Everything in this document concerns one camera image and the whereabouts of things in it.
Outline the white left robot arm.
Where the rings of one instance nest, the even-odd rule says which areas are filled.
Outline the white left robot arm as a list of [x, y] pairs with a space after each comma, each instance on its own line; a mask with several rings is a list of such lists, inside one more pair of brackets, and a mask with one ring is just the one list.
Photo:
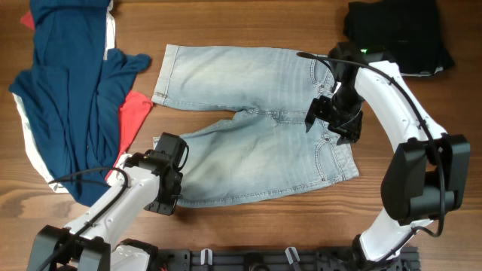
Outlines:
[[29, 270], [162, 270], [159, 249], [122, 239], [143, 210], [171, 215], [181, 194], [189, 150], [149, 150], [125, 159], [121, 180], [83, 215], [62, 228], [45, 226], [35, 237]]

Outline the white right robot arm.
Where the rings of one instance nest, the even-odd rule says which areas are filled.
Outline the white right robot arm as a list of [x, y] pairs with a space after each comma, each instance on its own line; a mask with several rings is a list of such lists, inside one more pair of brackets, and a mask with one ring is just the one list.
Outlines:
[[331, 98], [312, 101], [305, 123], [328, 122], [350, 142], [361, 133], [361, 106], [371, 106], [393, 148], [380, 187], [383, 208], [340, 261], [351, 270], [386, 268], [418, 233], [438, 238], [447, 213], [462, 205], [470, 160], [463, 135], [450, 135], [428, 115], [388, 60], [367, 63], [316, 56], [336, 84]]

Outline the light blue denim shorts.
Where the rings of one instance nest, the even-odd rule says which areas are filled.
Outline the light blue denim shorts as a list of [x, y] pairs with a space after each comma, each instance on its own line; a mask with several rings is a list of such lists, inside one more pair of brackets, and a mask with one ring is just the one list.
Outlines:
[[184, 135], [189, 147], [180, 205], [232, 206], [309, 192], [356, 178], [349, 144], [305, 117], [330, 96], [326, 66], [270, 47], [166, 46], [152, 99], [184, 111], [232, 111]]

